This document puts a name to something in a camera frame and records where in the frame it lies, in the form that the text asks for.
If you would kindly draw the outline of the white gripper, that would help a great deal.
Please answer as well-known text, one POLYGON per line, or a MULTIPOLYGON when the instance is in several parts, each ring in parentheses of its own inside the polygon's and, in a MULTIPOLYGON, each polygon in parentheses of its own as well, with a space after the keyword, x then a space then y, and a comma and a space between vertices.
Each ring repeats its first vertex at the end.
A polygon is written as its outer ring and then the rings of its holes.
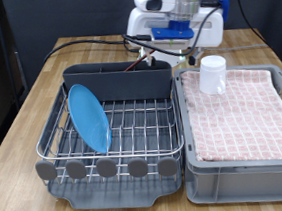
POLYGON ((200 7, 189 21, 174 21, 161 12, 134 9, 129 15, 126 37, 134 47, 141 46, 140 58, 153 66, 153 49, 165 54, 180 53, 199 47, 189 56, 188 64, 196 65, 203 47, 218 47, 223 38, 223 13, 220 8, 200 7))

